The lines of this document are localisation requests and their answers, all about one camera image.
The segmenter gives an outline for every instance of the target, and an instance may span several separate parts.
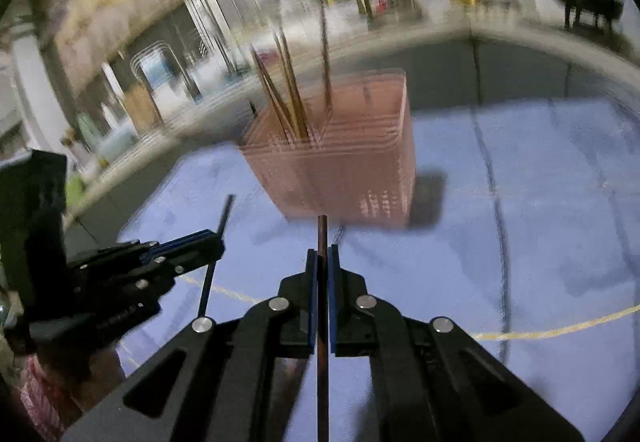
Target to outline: yellow line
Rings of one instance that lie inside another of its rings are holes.
[[[133,358],[133,354],[131,353],[131,350],[129,350],[129,347],[122,341],[120,341],[119,345],[122,346],[124,351],[128,354],[127,359],[129,359],[136,368],[140,368],[140,363]]]
[[[616,319],[623,318],[630,314],[634,314],[640,311],[640,305],[636,305],[635,307],[625,308],[625,310],[621,310],[620,312],[614,312],[613,314],[609,314],[607,316],[602,316],[597,319],[592,319],[590,321],[584,321],[583,323],[576,323],[575,325],[569,325],[566,327],[556,328],[553,330],[543,330],[540,332],[508,332],[506,334],[501,334],[499,332],[487,332],[481,334],[471,334],[471,337],[477,341],[511,341],[517,339],[551,339],[553,337],[563,336],[565,334],[572,334],[573,332],[578,332],[580,330],[585,330],[590,327],[594,327],[596,325],[602,325],[605,323],[609,323],[610,321],[615,321]]]
[[[201,281],[191,278],[191,276],[184,276],[184,279],[188,283],[192,283],[194,285],[202,285]],[[236,291],[230,291],[229,289],[225,289],[224,287],[219,287],[217,285],[212,285],[211,290],[213,292],[218,292],[219,294],[224,294],[233,299],[238,299],[240,301],[253,303],[254,305],[256,303],[260,303],[261,301],[260,299],[253,298],[245,294],[240,294],[239,292],[236,292]],[[506,334],[502,334],[501,332],[480,332],[476,334],[471,334],[471,337],[473,337],[473,339],[475,339],[476,341],[514,341],[514,340],[532,340],[532,339],[536,339],[536,340],[551,339],[554,337],[563,336],[565,334],[572,334],[573,332],[579,332],[580,330],[585,330],[597,325],[610,323],[611,321],[615,321],[625,316],[635,314],[638,311],[640,311],[640,305],[635,305],[634,307],[625,308],[625,310],[614,312],[613,314],[602,316],[597,319],[592,319],[590,321],[583,321],[582,323],[576,323],[574,325],[556,328],[553,330],[542,330],[540,332],[507,332]]]
[[[201,281],[191,278],[191,276],[184,276],[184,280],[187,283],[192,283],[193,285],[202,285]],[[225,296],[228,296],[233,299],[237,299],[239,301],[246,301],[247,303],[253,303],[254,305],[262,301],[261,299],[256,299],[255,297],[247,296],[246,294],[240,294],[239,292],[236,292],[236,291],[230,291],[229,289],[225,289],[225,287],[220,287],[219,285],[211,285],[211,290],[213,292],[224,294]]]

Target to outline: chopstick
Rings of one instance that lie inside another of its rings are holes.
[[[289,45],[287,45],[287,38],[280,29],[280,35],[282,40],[282,59],[283,59],[283,69],[286,73],[287,85],[289,86],[289,96],[291,98],[291,105],[293,106],[293,115],[296,121],[296,128],[298,129],[298,138],[303,141],[309,140],[309,133],[306,130],[307,120],[305,114],[305,106],[302,103],[302,98],[300,97],[300,92],[298,91],[298,85],[296,83],[296,74],[293,71],[293,66],[291,64],[291,54],[289,53]]]
[[[326,15],[324,14],[324,4],[320,4],[320,33],[322,39],[322,78],[324,80],[324,106],[331,111],[331,77],[329,70],[329,40],[326,32]]]
[[[276,114],[276,117],[278,118],[278,122],[280,123],[280,128],[282,129],[282,135],[284,137],[284,139],[287,141],[287,143],[289,143],[289,136],[287,135],[287,129],[286,126],[284,124],[284,120],[286,120],[286,117],[284,115],[284,110],[282,110],[282,108],[280,108],[279,102],[277,101],[276,97],[273,95],[273,93],[271,92],[271,88],[269,87],[269,84],[266,80],[266,77],[264,75],[265,69],[264,69],[264,65],[262,64],[262,61],[260,60],[260,57],[258,57],[257,52],[255,51],[255,48],[251,48],[251,55],[254,58],[255,64],[258,67],[258,71],[257,71],[257,75],[258,75],[258,79],[260,79],[260,83],[262,85],[262,90],[264,90],[264,93],[266,94],[266,96],[269,99],[269,102],[271,104],[271,109],[273,110],[274,114]]]
[[[289,93],[289,99],[291,101],[291,108],[293,109],[293,98],[292,98],[292,93],[293,93],[293,87],[292,87],[292,82],[291,82],[291,78],[289,75],[289,69],[287,68],[287,62],[284,59],[284,54],[282,53],[282,46],[280,45],[280,40],[278,38],[278,34],[276,32],[273,33],[273,41],[276,44],[276,52],[278,54],[278,62],[280,63],[280,69],[282,70],[282,75],[284,76],[284,80],[285,83],[287,85],[287,92]],[[295,115],[290,115],[290,117],[293,117],[293,119],[290,121],[293,125],[293,122],[295,121],[296,126],[293,126],[294,131],[296,132],[296,136],[302,138],[297,131],[297,126],[298,126],[298,121],[295,117]]]
[[[271,80],[271,76],[269,76],[269,71],[264,66],[264,63],[262,63],[262,60],[260,60],[260,57],[258,57],[258,68],[262,72],[262,75],[264,76],[264,79],[267,82],[267,85],[269,86],[271,93],[273,94],[273,97],[276,99],[278,105],[280,106],[280,109],[282,110],[282,113],[284,114],[284,117],[287,120],[287,124],[289,125],[290,128],[293,128],[293,123],[291,121],[291,114],[289,112],[289,108],[282,101],[282,97],[280,97],[280,93],[278,92],[278,89],[276,88],[276,85],[273,82],[273,80]]]

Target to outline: silver rivet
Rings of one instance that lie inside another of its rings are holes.
[[[208,317],[199,317],[194,319],[191,323],[191,328],[193,328],[198,334],[202,334],[203,332],[207,332],[211,330],[213,326],[213,321]]]
[[[363,294],[356,299],[356,305],[360,308],[373,308],[378,304],[376,298],[369,294]]]
[[[269,301],[269,308],[271,310],[280,311],[286,310],[289,306],[289,300],[285,297],[275,297]]]
[[[436,317],[431,324],[436,332],[441,334],[448,334],[453,330],[453,321],[448,317]]]

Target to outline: pink container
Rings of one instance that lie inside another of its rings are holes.
[[[409,220],[415,150],[403,72],[332,79],[301,90],[310,143],[289,145],[265,109],[244,135],[242,154],[287,218],[327,215],[337,223],[393,228]]]

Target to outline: blue table surface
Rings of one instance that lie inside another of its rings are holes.
[[[347,226],[342,266],[409,317],[453,318],[468,332],[548,330],[639,302],[640,125],[606,99],[517,102],[413,115],[418,181],[441,180],[433,223],[404,231]],[[168,241],[215,229],[237,195],[207,314],[240,317],[300,272],[313,221],[287,222],[234,145],[175,167],[120,240]],[[507,288],[503,280],[507,277]],[[195,316],[204,270],[177,279],[163,312],[118,347],[130,374]],[[638,382],[637,315],[548,340],[513,340],[506,364],[598,441]],[[482,342],[498,356],[497,342]],[[377,440],[365,359],[330,360],[331,438]],[[312,362],[286,440],[315,440]]]

